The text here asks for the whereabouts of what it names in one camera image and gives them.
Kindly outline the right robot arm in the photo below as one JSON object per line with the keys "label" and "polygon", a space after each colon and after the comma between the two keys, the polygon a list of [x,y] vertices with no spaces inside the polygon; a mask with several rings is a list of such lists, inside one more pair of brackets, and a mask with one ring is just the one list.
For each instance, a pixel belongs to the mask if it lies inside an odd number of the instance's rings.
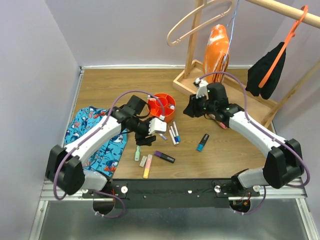
{"label": "right robot arm", "polygon": [[305,172],[298,141],[274,134],[249,116],[244,108],[229,103],[223,84],[197,79],[194,85],[197,92],[190,95],[183,113],[191,118],[212,115],[224,127],[249,140],[266,158],[263,167],[245,169],[231,177],[229,187],[234,195],[241,196],[253,186],[280,189]]}

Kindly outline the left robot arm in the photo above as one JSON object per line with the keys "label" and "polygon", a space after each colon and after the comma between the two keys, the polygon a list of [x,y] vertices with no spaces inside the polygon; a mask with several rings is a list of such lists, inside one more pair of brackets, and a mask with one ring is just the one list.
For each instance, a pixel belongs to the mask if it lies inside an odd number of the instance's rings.
{"label": "left robot arm", "polygon": [[155,134],[164,133],[167,124],[163,113],[159,117],[142,120],[139,114],[144,104],[136,95],[121,107],[113,104],[87,133],[82,136],[77,132],[69,133],[73,142],[65,146],[55,145],[50,150],[45,177],[52,181],[57,200],[63,200],[79,190],[94,191],[101,198],[110,194],[110,177],[92,168],[89,159],[105,143],[124,133],[133,132],[139,146],[151,146],[156,140]]}

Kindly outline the white purple marker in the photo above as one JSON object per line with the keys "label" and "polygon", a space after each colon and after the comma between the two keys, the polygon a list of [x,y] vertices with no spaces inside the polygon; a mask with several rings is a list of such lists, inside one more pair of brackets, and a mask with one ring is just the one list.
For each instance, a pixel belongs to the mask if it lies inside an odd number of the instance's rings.
{"label": "white purple marker", "polygon": [[167,138],[166,138],[162,133],[158,133],[158,135],[159,135],[162,139],[164,139],[165,141],[167,140]]}

